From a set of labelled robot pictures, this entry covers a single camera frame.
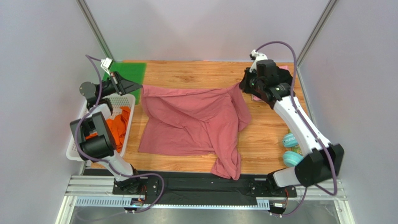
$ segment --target gray floor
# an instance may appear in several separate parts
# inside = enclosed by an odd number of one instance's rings
[[[289,201],[288,208],[297,203]],[[75,208],[85,219],[97,219],[123,211],[122,208]],[[71,224],[86,223],[72,218]],[[141,214],[122,214],[95,222],[95,224],[339,224],[333,201],[306,201],[292,217],[270,217],[267,211],[255,210],[202,210],[150,209]]]

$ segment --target wood grain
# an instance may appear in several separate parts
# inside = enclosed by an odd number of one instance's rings
[[[207,62],[207,61],[144,61],[147,63],[144,84],[166,88],[226,88],[240,82],[246,67],[245,62]],[[292,63],[277,63],[289,66]],[[299,80],[295,92],[306,110]],[[282,138],[287,134],[283,120],[264,102],[251,100],[243,94],[252,115],[251,123],[239,133],[238,150],[242,155],[242,173],[267,174],[285,168],[282,155],[285,148]],[[136,105],[131,124],[127,151],[124,159],[140,170],[210,172],[216,155],[165,156],[139,153],[140,139],[148,121],[142,105]]]

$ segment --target orange garment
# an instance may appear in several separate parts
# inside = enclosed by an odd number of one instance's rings
[[[124,138],[126,137],[126,130],[128,125],[128,118],[130,116],[130,108],[127,106],[120,107],[122,109],[121,114],[117,115],[113,120],[108,119],[107,124],[111,130],[112,136],[115,139],[116,151],[121,152],[123,148]],[[85,139],[90,139],[97,136],[97,133],[90,134]]]

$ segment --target gray wall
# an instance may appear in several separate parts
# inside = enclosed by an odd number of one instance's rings
[[[3,0],[0,27],[0,222],[52,224],[80,167],[65,152],[95,80],[84,55],[103,54],[73,0]]]
[[[116,60],[248,61],[269,41],[297,52],[328,0],[86,0]],[[289,50],[267,47],[276,61]]]
[[[341,0],[300,68],[357,223],[398,219],[398,1]]]

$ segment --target turquoise object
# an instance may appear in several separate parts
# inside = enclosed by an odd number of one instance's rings
[[[303,160],[303,156],[292,152],[292,151],[287,151],[283,154],[283,163],[287,167],[295,167],[297,166],[301,161]]]
[[[292,133],[285,135],[282,142],[283,142],[283,146],[286,148],[295,147],[296,145],[299,144]]]

